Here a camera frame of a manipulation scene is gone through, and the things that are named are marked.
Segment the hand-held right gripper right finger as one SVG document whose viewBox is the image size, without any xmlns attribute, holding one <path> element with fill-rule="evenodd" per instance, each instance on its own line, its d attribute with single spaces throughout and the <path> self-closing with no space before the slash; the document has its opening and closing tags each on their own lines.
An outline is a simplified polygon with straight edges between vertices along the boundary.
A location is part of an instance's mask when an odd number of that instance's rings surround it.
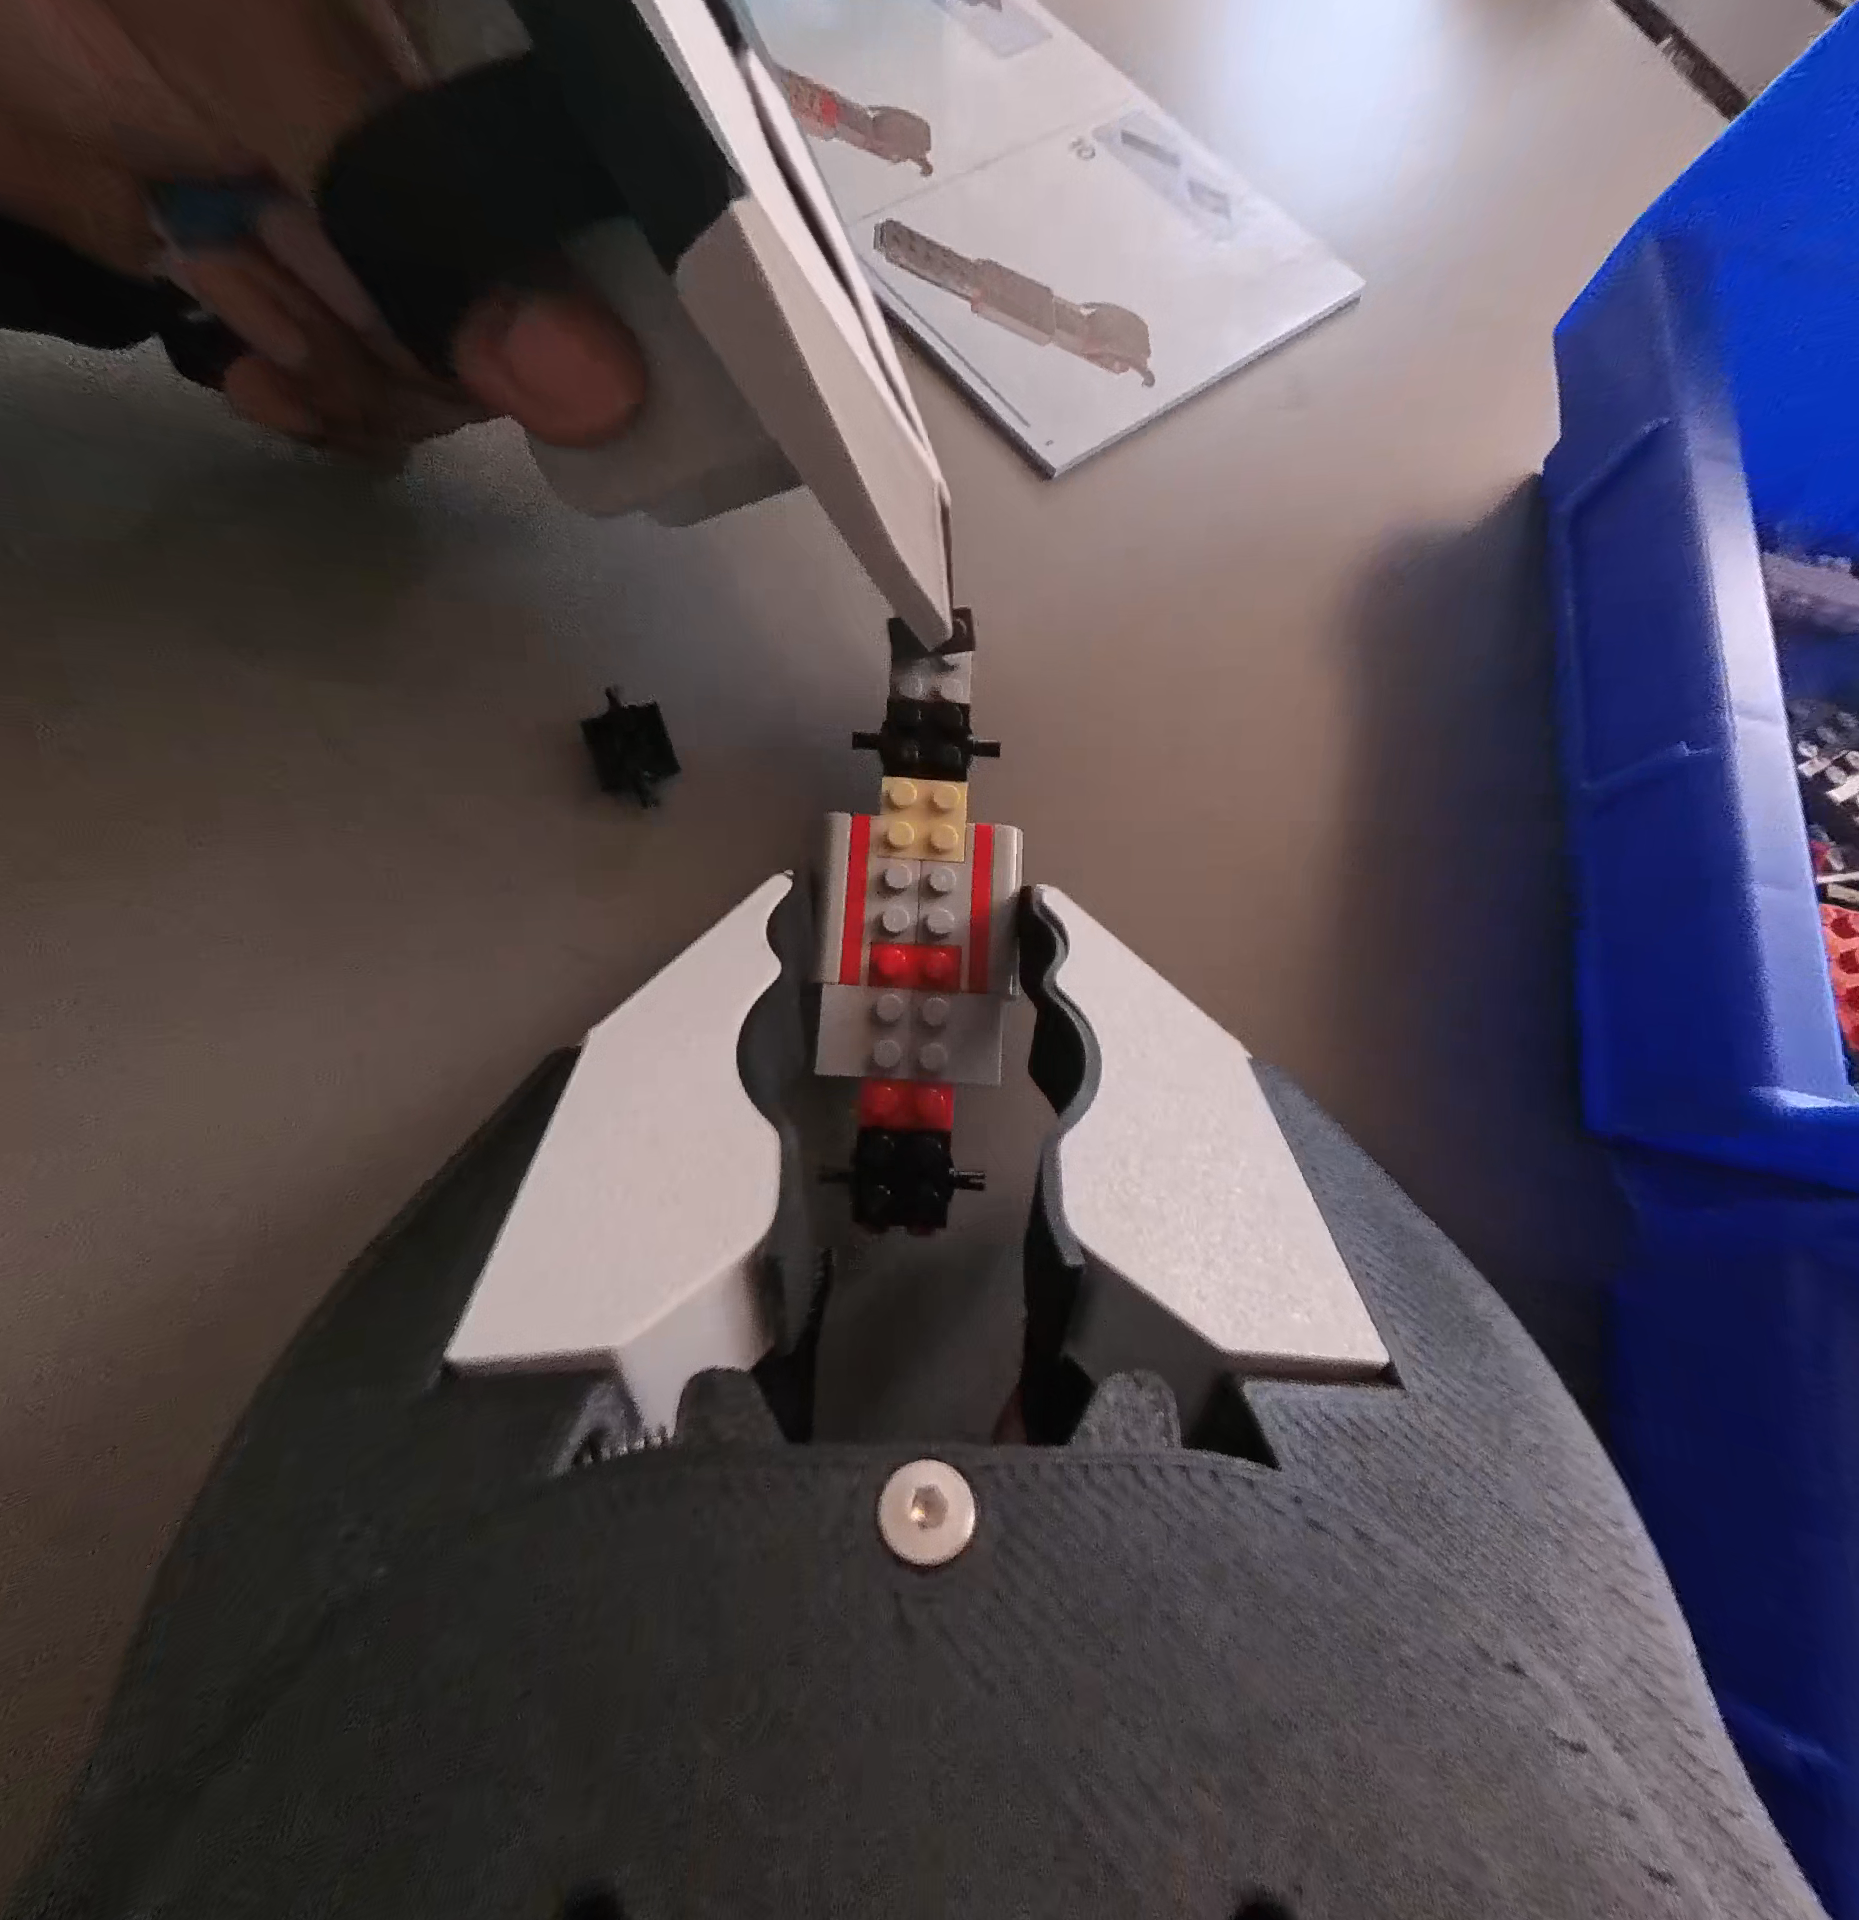
<svg viewBox="0 0 1859 1920">
<path fill-rule="evenodd" d="M 1052 884 L 1020 903 L 1052 1112 L 1024 1253 L 1030 1441 L 1148 1375 L 1184 1444 L 1262 1444 L 1248 1380 L 1392 1385 L 1364 1293 L 1246 1046 Z"/>
</svg>

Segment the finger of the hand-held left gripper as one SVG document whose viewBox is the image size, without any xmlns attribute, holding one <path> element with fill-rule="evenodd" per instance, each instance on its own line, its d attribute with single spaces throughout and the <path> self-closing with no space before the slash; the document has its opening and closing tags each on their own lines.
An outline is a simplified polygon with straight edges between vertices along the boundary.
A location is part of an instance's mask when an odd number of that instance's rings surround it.
<svg viewBox="0 0 1859 1920">
<path fill-rule="evenodd" d="M 676 266 L 676 291 L 862 573 L 922 640 L 952 630 L 950 493 L 894 338 L 842 233 L 742 197 Z"/>
<path fill-rule="evenodd" d="M 888 602 L 950 602 L 950 498 L 890 329 L 766 56 L 722 5 L 634 5 L 656 115 L 630 210 L 784 469 Z"/>
</svg>

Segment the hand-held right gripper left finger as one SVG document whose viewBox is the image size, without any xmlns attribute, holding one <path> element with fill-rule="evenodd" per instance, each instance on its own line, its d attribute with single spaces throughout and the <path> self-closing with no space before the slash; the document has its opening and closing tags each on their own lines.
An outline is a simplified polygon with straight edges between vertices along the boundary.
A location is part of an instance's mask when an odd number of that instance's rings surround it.
<svg viewBox="0 0 1859 1920">
<path fill-rule="evenodd" d="M 818 1289 L 798 1105 L 812 948 L 766 879 L 586 1034 L 447 1365 L 610 1373 L 674 1412 L 706 1371 L 798 1348 Z"/>
</svg>

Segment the grey red toy brick model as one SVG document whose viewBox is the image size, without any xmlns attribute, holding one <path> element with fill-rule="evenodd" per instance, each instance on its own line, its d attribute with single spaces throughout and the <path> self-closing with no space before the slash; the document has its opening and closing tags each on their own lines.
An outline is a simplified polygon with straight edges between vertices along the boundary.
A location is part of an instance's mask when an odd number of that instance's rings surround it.
<svg viewBox="0 0 1859 1920">
<path fill-rule="evenodd" d="M 854 1224 L 934 1236 L 988 1185 L 956 1160 L 956 1108 L 1004 1079 L 1024 836 L 972 805 L 990 759 L 960 783 L 876 759 L 872 808 L 830 812 L 814 867 L 814 1071 L 854 1093 L 850 1159 L 828 1172 Z"/>
</svg>

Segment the person's left forearm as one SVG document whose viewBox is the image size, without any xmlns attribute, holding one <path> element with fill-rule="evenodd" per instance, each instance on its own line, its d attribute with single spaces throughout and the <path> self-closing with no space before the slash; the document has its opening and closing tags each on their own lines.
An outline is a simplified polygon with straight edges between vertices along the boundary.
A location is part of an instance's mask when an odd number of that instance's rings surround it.
<svg viewBox="0 0 1859 1920">
<path fill-rule="evenodd" d="M 97 353 L 163 345 L 187 381 L 221 391 L 245 343 L 171 282 L 123 277 L 0 215 L 0 332 Z"/>
</svg>

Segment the grey-brown desk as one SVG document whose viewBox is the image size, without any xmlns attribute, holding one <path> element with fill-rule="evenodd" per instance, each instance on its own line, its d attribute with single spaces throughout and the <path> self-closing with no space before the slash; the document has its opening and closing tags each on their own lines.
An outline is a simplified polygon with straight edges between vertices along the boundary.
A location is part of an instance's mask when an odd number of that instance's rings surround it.
<svg viewBox="0 0 1859 1920">
<path fill-rule="evenodd" d="M 1552 329 L 1724 127 L 1616 5 L 1056 5 L 1364 301 L 1060 483 L 910 358 L 990 815 L 1326 1105 L 1580 1397 L 1532 477 Z M 806 498 L 570 517 L 479 431 L 377 483 L 151 356 L 0 338 L 0 1903 L 223 1439 L 536 1061 L 868 774 L 884 619 Z M 682 762 L 598 791 L 614 685 Z"/>
</svg>

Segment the person's left hand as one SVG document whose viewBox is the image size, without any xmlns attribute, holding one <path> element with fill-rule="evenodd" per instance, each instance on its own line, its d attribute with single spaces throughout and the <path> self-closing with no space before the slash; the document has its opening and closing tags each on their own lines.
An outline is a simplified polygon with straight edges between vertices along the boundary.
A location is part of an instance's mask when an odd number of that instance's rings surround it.
<svg viewBox="0 0 1859 1920">
<path fill-rule="evenodd" d="M 560 270 L 485 296 L 439 378 L 319 228 L 335 148 L 435 81 L 413 5 L 0 3 L 0 215 L 169 284 L 241 353 L 223 397 L 305 447 L 401 465 L 481 420 L 592 449 L 630 426 L 636 338 Z"/>
</svg>

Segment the brick instruction booklet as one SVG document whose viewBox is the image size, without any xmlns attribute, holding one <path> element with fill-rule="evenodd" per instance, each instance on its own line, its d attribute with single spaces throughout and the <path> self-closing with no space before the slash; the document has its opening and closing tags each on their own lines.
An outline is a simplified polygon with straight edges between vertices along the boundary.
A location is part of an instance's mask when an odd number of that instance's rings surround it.
<svg viewBox="0 0 1859 1920">
<path fill-rule="evenodd" d="M 1042 5 L 748 14 L 882 306 L 1046 477 L 1364 291 Z"/>
</svg>

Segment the blue plastic bin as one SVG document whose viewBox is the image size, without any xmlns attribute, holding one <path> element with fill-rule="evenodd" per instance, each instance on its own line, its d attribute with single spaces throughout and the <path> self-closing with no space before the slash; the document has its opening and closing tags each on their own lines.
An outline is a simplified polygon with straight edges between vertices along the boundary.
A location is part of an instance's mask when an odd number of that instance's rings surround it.
<svg viewBox="0 0 1859 1920">
<path fill-rule="evenodd" d="M 1859 1916 L 1859 1096 L 1764 549 L 1859 560 L 1859 5 L 1556 329 L 1542 483 L 1614 1449 L 1730 1735 Z"/>
</svg>

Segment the pile of mixed toy bricks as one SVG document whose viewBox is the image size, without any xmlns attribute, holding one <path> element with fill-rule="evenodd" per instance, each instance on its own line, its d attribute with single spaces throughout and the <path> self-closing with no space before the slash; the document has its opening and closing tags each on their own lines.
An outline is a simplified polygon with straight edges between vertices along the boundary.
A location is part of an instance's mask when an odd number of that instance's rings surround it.
<svg viewBox="0 0 1859 1920">
<path fill-rule="evenodd" d="M 1859 559 L 1760 554 L 1846 1074 L 1859 1096 Z"/>
</svg>

